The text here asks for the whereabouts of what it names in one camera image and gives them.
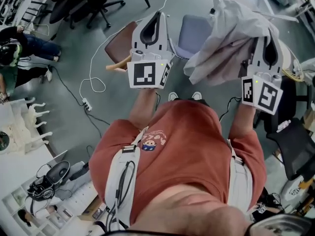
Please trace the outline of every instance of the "extension cord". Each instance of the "extension cord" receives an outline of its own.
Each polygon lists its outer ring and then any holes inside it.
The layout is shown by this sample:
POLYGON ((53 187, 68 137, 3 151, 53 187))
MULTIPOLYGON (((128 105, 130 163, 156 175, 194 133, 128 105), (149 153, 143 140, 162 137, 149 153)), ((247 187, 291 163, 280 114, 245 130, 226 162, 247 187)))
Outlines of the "extension cord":
POLYGON ((84 106, 87 107, 87 110, 90 112, 93 108, 88 102, 88 100, 86 98, 83 98, 82 101, 83 101, 84 106))

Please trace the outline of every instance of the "white sneaker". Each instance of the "white sneaker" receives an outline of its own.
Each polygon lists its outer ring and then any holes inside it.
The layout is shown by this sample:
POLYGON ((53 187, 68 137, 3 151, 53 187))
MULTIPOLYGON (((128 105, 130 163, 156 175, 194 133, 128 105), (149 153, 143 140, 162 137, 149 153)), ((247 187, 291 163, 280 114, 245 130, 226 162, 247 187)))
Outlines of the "white sneaker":
POLYGON ((193 93, 192 99, 194 99, 194 100, 202 100, 202 95, 201 95, 201 93, 200 93, 200 92, 195 92, 195 93, 193 93))
POLYGON ((178 95, 176 92, 170 92, 168 95, 168 101, 172 101, 178 98, 178 95))
POLYGON ((53 79, 53 73, 49 71, 49 69, 47 69, 47 72, 45 73, 45 77, 47 78, 49 82, 51 82, 51 80, 53 79))

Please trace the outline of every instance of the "cable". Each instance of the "cable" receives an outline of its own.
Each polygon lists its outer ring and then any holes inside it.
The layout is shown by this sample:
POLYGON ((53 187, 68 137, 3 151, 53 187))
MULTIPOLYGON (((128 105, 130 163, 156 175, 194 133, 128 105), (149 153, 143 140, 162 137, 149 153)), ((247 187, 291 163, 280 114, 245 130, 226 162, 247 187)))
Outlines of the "cable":
POLYGON ((69 198, 71 198, 71 197, 73 196, 72 191, 70 191, 70 190, 62 190, 62 189, 58 189, 58 190, 56 190, 56 191, 55 191, 55 195, 56 195, 56 192, 58 192, 58 191, 69 191, 69 192, 71 193, 71 196, 70 196, 70 197, 68 197, 67 199, 69 199, 69 198))
POLYGON ((159 102, 160 102, 160 100, 161 100, 161 95, 159 95, 157 92, 156 92, 156 94, 157 94, 157 104, 156 104, 156 110, 157 110, 157 109, 158 109, 159 102))
MULTIPOLYGON (((65 83, 63 82, 63 80, 62 80, 61 77, 60 77, 60 74, 59 74, 58 70, 57 70, 54 66, 50 66, 50 65, 48 65, 48 66, 56 70, 57 75, 58 75, 58 77, 59 77, 59 79, 60 79, 60 82, 61 82, 61 83, 63 84, 63 86, 68 90, 68 92, 71 93, 72 97, 76 100, 76 102, 78 103, 78 105, 79 105, 80 107, 83 107, 84 104, 80 104, 79 101, 78 101, 78 99, 77 99, 77 98, 74 96, 74 94, 72 93, 72 91, 65 85, 65 83)), ((95 117, 95 116, 92 116, 92 115, 88 114, 86 107, 84 107, 84 113, 85 113, 86 116, 89 118, 91 124, 97 129, 100 138, 102 138, 102 134, 101 134, 100 129, 95 125, 95 123, 91 120, 90 117, 93 117, 94 119, 97 119, 97 120, 99 120, 99 121, 102 121, 102 122, 106 123, 107 125, 110 125, 110 124, 109 124, 108 122, 102 120, 102 119, 99 119, 99 118, 97 118, 97 117, 95 117)))
POLYGON ((91 155, 90 155, 89 149, 88 149, 89 147, 90 147, 91 149, 93 149, 93 151, 95 150, 95 148, 93 148, 91 145, 87 145, 87 154, 88 154, 89 158, 91 158, 91 155))
POLYGON ((123 204, 123 202, 125 201, 125 199, 128 195, 132 180, 134 178, 135 168, 136 168, 135 163, 133 161, 128 161, 126 163, 126 166, 125 166, 123 172, 121 173, 121 177, 120 177, 120 180, 118 183, 118 188, 116 189, 115 204, 113 205, 112 209, 109 211, 107 218, 106 218, 106 228, 108 231, 110 231, 110 227, 111 227, 111 224, 114 222, 114 218, 116 218, 116 222, 117 222, 118 227, 119 227, 120 221, 118 218, 118 209, 123 204), (132 173, 131 173, 126 191, 123 195, 124 182, 125 182, 126 174, 127 174, 127 171, 128 171, 130 164, 132 164, 132 166, 133 166, 132 167, 132 173))
MULTIPOLYGON (((162 7, 161 9, 159 9, 159 11, 162 10, 162 9, 164 9, 164 7, 165 7, 165 5, 166 5, 166 2, 167 2, 167 0, 165 0, 163 7, 162 7)), ((116 33, 110 35, 110 36, 97 48, 96 52, 95 52, 94 55, 92 56, 91 63, 90 63, 89 78, 88 78, 88 79, 84 79, 84 80, 81 82, 80 88, 79 88, 79 93, 80 93, 80 96, 81 96, 82 99, 83 99, 83 96, 82 96, 82 94, 81 94, 81 88, 82 88, 83 82, 85 82, 85 81, 90 81, 90 83, 91 83, 91 88, 92 88, 93 92, 97 92, 97 93, 105 92, 105 90, 106 90, 106 85, 105 85, 105 83, 104 83, 101 79, 99 79, 98 77, 93 77, 93 78, 91 77, 92 62, 93 62, 93 59, 94 59, 94 57, 96 56, 97 52, 99 51, 99 49, 100 49, 111 37, 117 35, 118 33, 120 33, 120 32, 121 32, 123 29, 125 29, 125 28, 126 28, 126 26, 123 27, 123 28, 121 28, 118 32, 116 32, 116 33), (100 82, 103 84, 104 89, 101 90, 101 91, 96 91, 96 90, 94 89, 94 87, 93 87, 92 80, 98 80, 98 81, 100 81, 100 82)))
POLYGON ((89 114, 87 113, 87 109, 84 108, 84 112, 86 114, 86 116, 89 118, 90 122, 92 123, 92 125, 97 129, 98 133, 99 133, 99 137, 102 138, 102 133, 100 131, 100 129, 95 125, 95 123, 91 120, 89 114))
POLYGON ((282 211, 284 211, 284 207, 283 207, 282 204, 281 204, 281 197, 280 197, 280 195, 279 195, 278 193, 275 193, 275 192, 274 192, 274 193, 271 193, 271 195, 272 195, 272 196, 274 197, 274 199, 278 202, 278 204, 280 205, 282 211))
POLYGON ((102 122, 106 123, 108 126, 110 126, 110 123, 108 123, 107 121, 102 120, 102 119, 100 119, 100 118, 97 118, 97 117, 95 117, 95 116, 93 116, 93 115, 91 115, 91 114, 88 114, 88 115, 91 116, 92 118, 94 118, 95 120, 102 121, 102 122))
POLYGON ((221 122, 221 120, 223 119, 223 117, 229 112, 229 110, 230 110, 230 104, 231 104, 231 101, 232 101, 233 99, 235 99, 237 102, 241 102, 241 100, 242 100, 241 97, 232 97, 232 98, 229 100, 228 104, 227 104, 227 110, 226 110, 226 112, 225 112, 223 115, 220 116, 219 122, 221 122))
POLYGON ((63 84, 63 86, 68 90, 68 92, 71 93, 71 95, 72 95, 73 98, 76 100, 76 102, 78 103, 78 105, 79 105, 80 107, 82 107, 83 104, 81 105, 81 104, 79 103, 78 99, 74 96, 74 94, 71 92, 71 90, 65 85, 65 83, 63 83, 63 80, 61 79, 58 70, 57 70, 54 66, 50 66, 50 67, 56 70, 57 75, 58 75, 58 77, 59 77, 59 79, 60 79, 60 82, 61 82, 61 83, 63 84))

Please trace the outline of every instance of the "hand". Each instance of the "hand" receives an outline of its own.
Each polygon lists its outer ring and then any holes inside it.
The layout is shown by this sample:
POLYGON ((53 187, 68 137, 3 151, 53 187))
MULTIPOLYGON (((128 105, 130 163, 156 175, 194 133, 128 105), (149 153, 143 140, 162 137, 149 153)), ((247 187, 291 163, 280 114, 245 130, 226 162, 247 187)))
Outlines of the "hand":
POLYGON ((18 26, 17 27, 17 33, 22 33, 24 31, 24 27, 23 26, 18 26))

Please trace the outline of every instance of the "black cable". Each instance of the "black cable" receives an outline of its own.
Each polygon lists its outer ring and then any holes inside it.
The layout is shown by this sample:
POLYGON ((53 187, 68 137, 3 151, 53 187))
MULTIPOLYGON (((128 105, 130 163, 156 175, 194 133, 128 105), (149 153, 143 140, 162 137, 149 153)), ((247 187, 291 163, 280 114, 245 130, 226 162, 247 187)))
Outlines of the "black cable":
POLYGON ((68 92, 71 93, 71 95, 72 95, 73 98, 76 100, 76 102, 78 103, 78 105, 79 105, 80 107, 82 107, 83 104, 81 105, 81 104, 79 103, 78 99, 74 96, 74 94, 70 91, 70 89, 63 83, 63 80, 61 79, 58 70, 57 70, 54 66, 50 66, 50 67, 56 70, 57 75, 58 75, 58 77, 59 77, 59 79, 60 79, 60 82, 61 82, 61 83, 63 84, 63 86, 68 90, 68 92))
POLYGON ((90 155, 90 153, 89 153, 89 149, 88 148, 91 148, 91 149, 93 149, 93 151, 95 150, 91 145, 87 145, 87 153, 88 153, 88 156, 89 156, 89 158, 91 158, 91 155, 90 155))
POLYGON ((89 118, 90 122, 93 124, 93 126, 98 130, 99 133, 99 137, 102 138, 102 133, 100 131, 100 129, 95 125, 95 123, 91 120, 89 114, 87 113, 87 109, 84 108, 84 113, 86 114, 86 116, 89 118))
POLYGON ((132 182, 132 179, 133 179, 133 175, 134 175, 134 172, 135 172, 135 168, 136 168, 136 165, 135 165, 134 161, 129 161, 129 163, 132 163, 132 164, 133 164, 133 170, 132 170, 132 174, 131 174, 131 177, 130 177, 130 180, 129 180, 129 183, 128 183, 128 186, 127 186, 127 190, 126 190, 126 192, 125 192, 125 195, 124 195, 123 199, 120 201, 120 203, 119 203, 119 205, 118 205, 118 208, 119 208, 119 206, 124 202, 124 200, 125 200, 125 198, 126 198, 126 196, 127 196, 127 193, 128 193, 128 191, 129 191, 129 188, 130 188, 130 185, 131 185, 131 182, 132 182))
POLYGON ((272 195, 272 196, 274 197, 274 199, 278 202, 278 204, 280 205, 282 211, 284 211, 284 207, 283 207, 282 204, 281 204, 281 197, 280 197, 280 195, 279 195, 278 193, 275 193, 275 192, 274 192, 274 193, 271 193, 271 195, 272 195))
POLYGON ((156 110, 157 110, 157 109, 158 109, 159 102, 160 102, 160 100, 161 100, 161 95, 159 95, 157 92, 156 92, 156 94, 157 94, 157 104, 156 104, 156 110))
POLYGON ((109 216, 110 216, 111 213, 113 213, 113 217, 114 217, 114 215, 115 215, 114 209, 115 209, 115 204, 113 205, 113 207, 112 207, 111 210, 109 211, 109 213, 108 213, 108 215, 107 215, 107 218, 106 218, 106 222, 105 222, 105 226, 106 226, 106 228, 107 228, 107 231, 109 231, 109 232, 110 232, 110 227, 109 227, 109 224, 108 224, 108 218, 109 218, 109 216))
POLYGON ((231 101, 232 101, 233 99, 235 99, 236 102, 241 102, 241 101, 242 101, 242 98, 241 98, 241 97, 232 97, 232 98, 229 100, 228 104, 227 104, 227 110, 226 110, 226 112, 225 112, 223 115, 221 115, 220 118, 219 118, 219 121, 220 121, 220 122, 221 122, 221 120, 223 119, 223 117, 230 111, 230 104, 231 104, 231 101))
POLYGON ((91 117, 93 117, 94 119, 99 120, 99 121, 102 121, 102 122, 104 122, 104 123, 106 123, 107 125, 110 126, 110 123, 106 122, 105 120, 102 120, 102 119, 100 119, 100 118, 97 118, 97 117, 95 117, 95 116, 92 116, 91 114, 88 114, 88 115, 91 116, 91 117))
POLYGON ((56 191, 55 191, 55 194, 56 194, 56 192, 57 192, 57 191, 69 191, 69 192, 71 193, 71 196, 70 196, 70 197, 68 197, 67 199, 71 198, 71 197, 72 197, 72 195, 73 195, 72 191, 70 191, 70 190, 62 190, 62 189, 58 189, 58 190, 56 190, 56 191))
MULTIPOLYGON (((118 199, 118 209, 120 208, 120 206, 123 204, 125 198, 127 197, 127 194, 128 194, 128 192, 129 192, 129 189, 130 189, 130 186, 131 186, 133 177, 134 177, 135 168, 136 168, 135 163, 134 163, 133 161, 128 161, 128 162, 126 163, 125 169, 124 169, 124 171, 123 171, 123 173, 122 173, 122 175, 121 175, 121 177, 120 177, 120 180, 119 180, 119 187, 118 187, 118 189, 116 190, 116 193, 118 194, 118 196, 117 196, 117 199, 118 199), (124 188, 124 182, 125 182, 126 174, 127 174, 128 167, 129 167, 130 164, 133 164, 132 174, 131 174, 131 177, 130 177, 128 186, 127 186, 127 188, 126 188, 126 191, 125 191, 125 193, 124 193, 124 195, 123 195, 123 197, 122 197, 123 188, 124 188)), ((115 217, 116 212, 115 212, 114 209, 115 209, 115 204, 114 204, 113 208, 110 210, 110 212, 108 213, 107 218, 106 218, 106 228, 107 228, 108 231, 110 231, 111 224, 112 224, 113 222, 115 222, 114 217, 115 217), (108 218, 109 218, 109 216, 110 216, 111 213, 113 213, 113 215, 112 215, 112 217, 110 218, 109 223, 108 223, 108 218)))
MULTIPOLYGON (((74 96, 74 94, 71 92, 71 90, 65 85, 65 83, 63 83, 63 80, 61 79, 58 70, 57 70, 54 66, 50 66, 50 67, 56 70, 57 75, 58 75, 58 77, 59 77, 59 79, 60 79, 60 82, 61 82, 61 83, 63 84, 63 86, 68 90, 68 92, 71 93, 72 97, 76 100, 76 102, 78 103, 78 105, 79 105, 80 107, 83 107, 84 104, 80 104, 79 101, 78 101, 78 99, 77 99, 77 98, 74 96)), ((95 125, 95 123, 91 120, 90 117, 93 117, 94 119, 97 119, 97 120, 99 120, 99 121, 102 121, 102 122, 106 123, 107 125, 110 125, 110 124, 109 124, 108 122, 106 122, 106 121, 100 119, 100 118, 97 118, 97 117, 95 117, 95 116, 93 116, 93 115, 91 115, 91 114, 88 114, 88 113, 87 113, 87 108, 86 108, 86 106, 84 107, 84 113, 85 113, 85 115, 89 118, 89 120, 90 120, 90 122, 92 123, 92 125, 97 129, 100 138, 102 138, 102 134, 101 134, 100 129, 95 125)))

